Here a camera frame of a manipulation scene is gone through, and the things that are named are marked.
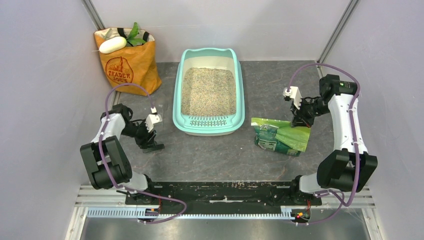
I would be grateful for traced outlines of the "green litter bag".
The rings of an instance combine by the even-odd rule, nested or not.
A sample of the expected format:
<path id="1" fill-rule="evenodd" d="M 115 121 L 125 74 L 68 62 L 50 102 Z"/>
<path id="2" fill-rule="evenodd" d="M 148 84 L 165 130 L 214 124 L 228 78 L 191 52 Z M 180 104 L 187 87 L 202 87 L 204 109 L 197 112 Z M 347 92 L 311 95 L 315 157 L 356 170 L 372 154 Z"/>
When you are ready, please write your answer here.
<path id="1" fill-rule="evenodd" d="M 251 118 L 254 128 L 254 144 L 263 150 L 299 156 L 308 146 L 311 129 L 306 126 L 293 127 L 289 121 Z"/>

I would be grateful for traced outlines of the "teal plastic litter box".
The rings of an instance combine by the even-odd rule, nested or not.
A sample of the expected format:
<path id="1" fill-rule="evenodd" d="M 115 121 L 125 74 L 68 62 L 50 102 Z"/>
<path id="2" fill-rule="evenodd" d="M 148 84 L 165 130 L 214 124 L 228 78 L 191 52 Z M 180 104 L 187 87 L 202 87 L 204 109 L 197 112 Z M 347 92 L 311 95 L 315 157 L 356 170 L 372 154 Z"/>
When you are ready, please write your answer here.
<path id="1" fill-rule="evenodd" d="M 222 136 L 245 121 L 241 64 L 231 48 L 186 49 L 177 69 L 172 120 L 194 136 Z"/>

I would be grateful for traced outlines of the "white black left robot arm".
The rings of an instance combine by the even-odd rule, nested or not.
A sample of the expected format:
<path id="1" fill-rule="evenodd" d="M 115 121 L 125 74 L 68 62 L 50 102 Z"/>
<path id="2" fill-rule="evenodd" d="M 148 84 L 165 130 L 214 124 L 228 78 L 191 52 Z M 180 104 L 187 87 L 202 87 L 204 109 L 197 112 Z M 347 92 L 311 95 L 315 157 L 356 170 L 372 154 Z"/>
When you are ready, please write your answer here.
<path id="1" fill-rule="evenodd" d="M 96 189 L 116 188 L 118 191 L 137 195 L 144 204 L 152 204 L 157 191 L 146 174 L 134 173 L 130 161 L 120 143 L 121 136 L 135 140 L 143 153 L 164 149 L 157 143 L 154 126 L 162 122 L 155 107 L 144 119 L 133 120 L 133 110 L 123 104 L 116 104 L 102 113 L 101 126 L 91 142 L 80 147 L 89 181 Z"/>

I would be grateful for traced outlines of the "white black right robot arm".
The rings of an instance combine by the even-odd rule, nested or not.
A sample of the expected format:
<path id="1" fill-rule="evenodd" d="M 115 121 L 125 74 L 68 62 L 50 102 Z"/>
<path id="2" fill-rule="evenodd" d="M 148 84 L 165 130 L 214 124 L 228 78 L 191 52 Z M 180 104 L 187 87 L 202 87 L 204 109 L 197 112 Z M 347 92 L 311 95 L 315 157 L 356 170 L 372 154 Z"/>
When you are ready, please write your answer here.
<path id="1" fill-rule="evenodd" d="M 291 127 L 311 128 L 315 118 L 330 114 L 333 127 L 333 151 L 310 175 L 299 175 L 291 183 L 289 200 L 300 205 L 309 195 L 330 191 L 358 193 L 362 191 L 378 166 L 362 138 L 358 117 L 357 81 L 342 81 L 327 74 L 319 80 L 319 96 L 303 97 L 296 86 L 284 90 L 284 99 L 292 101 Z"/>

